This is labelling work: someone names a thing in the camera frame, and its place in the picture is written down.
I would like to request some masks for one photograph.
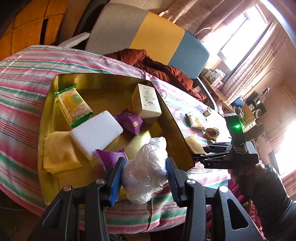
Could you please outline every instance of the gold tray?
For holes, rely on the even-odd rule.
[[[47,205],[63,186],[68,184],[74,188],[86,186],[104,174],[97,157],[88,161],[82,154],[79,160],[83,167],[55,175],[43,169],[43,143],[46,135],[54,131],[71,130],[54,93],[76,85],[79,94],[93,110],[93,116],[104,110],[115,116],[125,108],[132,110],[131,95],[138,83],[153,87],[153,84],[147,80],[111,74],[62,74],[54,78],[44,104],[38,140],[38,175]],[[163,136],[167,141],[168,156],[173,157],[179,169],[188,171],[194,167],[194,161],[172,114],[157,91],[156,94],[162,111],[158,120],[152,126],[146,128],[144,126],[138,136],[124,131],[105,150],[118,151],[124,148],[127,157],[133,159],[140,147],[148,143],[150,138]]]

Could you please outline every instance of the metal bolt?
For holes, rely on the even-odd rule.
[[[96,180],[96,184],[104,184],[104,183],[105,183],[105,180],[103,178]]]
[[[228,187],[226,187],[226,186],[221,186],[221,187],[219,187],[219,189],[221,192],[228,192]]]
[[[196,181],[193,180],[193,179],[187,179],[186,182],[187,182],[189,185],[193,185],[193,184],[196,183]]]
[[[70,191],[71,189],[72,189],[72,187],[71,187],[70,185],[64,186],[64,188],[63,188],[63,190],[64,190],[65,192],[68,192],[68,191]]]

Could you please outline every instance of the purple candy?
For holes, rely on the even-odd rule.
[[[119,152],[96,149],[96,155],[102,161],[105,171],[107,169],[114,168],[118,158],[120,157],[123,157],[126,161],[128,161],[124,149],[120,149]]]
[[[121,127],[134,135],[139,135],[143,120],[130,112],[128,109],[123,110],[114,117]]]

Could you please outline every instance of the brown blanket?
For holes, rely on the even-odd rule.
[[[106,54],[105,56],[144,70],[160,80],[183,90],[198,100],[206,99],[204,94],[194,91],[192,87],[193,80],[187,77],[182,70],[153,61],[147,55],[146,50],[124,49],[115,53]]]

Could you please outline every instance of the blue headboard panel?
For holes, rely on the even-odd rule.
[[[168,65],[175,66],[184,71],[189,78],[196,79],[209,56],[210,54],[203,44],[194,36],[185,32]]]

